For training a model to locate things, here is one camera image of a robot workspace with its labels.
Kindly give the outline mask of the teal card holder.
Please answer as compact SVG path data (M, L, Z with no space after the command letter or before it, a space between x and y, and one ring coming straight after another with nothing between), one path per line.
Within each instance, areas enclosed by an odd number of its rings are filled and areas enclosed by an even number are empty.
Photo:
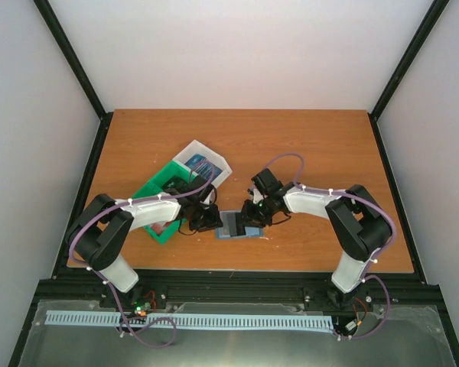
M240 211L221 211L220 219L223 225L215 230L217 239L251 239L263 236L262 228L244 225Z

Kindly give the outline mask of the green bin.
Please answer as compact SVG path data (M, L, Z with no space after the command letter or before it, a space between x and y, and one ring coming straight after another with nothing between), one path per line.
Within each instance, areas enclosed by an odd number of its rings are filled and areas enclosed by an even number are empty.
M188 189L189 173L190 171L183 164L170 161L132 194L131 198L154 196L168 189L175 189L179 193L184 192Z
M160 245L164 245L179 229L183 222L180 220L170 222L156 222L143 229Z

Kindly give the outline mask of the white bin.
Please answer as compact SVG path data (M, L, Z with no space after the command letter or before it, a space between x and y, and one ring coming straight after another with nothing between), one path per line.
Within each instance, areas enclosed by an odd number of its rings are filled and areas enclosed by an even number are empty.
M232 173L226 159L198 140L193 140L177 155L173 161L181 165L193 176L199 175L209 180L214 187L222 184Z

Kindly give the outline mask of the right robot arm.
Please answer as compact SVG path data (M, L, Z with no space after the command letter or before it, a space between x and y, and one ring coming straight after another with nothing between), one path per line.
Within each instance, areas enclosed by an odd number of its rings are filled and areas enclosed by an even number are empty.
M263 193L257 186L241 210L247 226L273 226L274 215L308 214L330 221L342 255L331 276L333 285L344 294L366 281L366 273L381 252L396 240L392 218L376 203L367 189L354 185L348 190L318 189L288 184Z

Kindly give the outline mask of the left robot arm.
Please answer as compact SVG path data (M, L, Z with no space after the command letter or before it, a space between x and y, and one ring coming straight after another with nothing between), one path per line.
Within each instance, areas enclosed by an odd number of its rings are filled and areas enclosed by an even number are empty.
M144 298L139 276L121 255L128 234L157 222L186 220L191 232L205 232L223 224L216 205L217 188L200 178L152 196L114 200L96 196L65 235L71 261L96 272L117 290L126 307L137 307Z

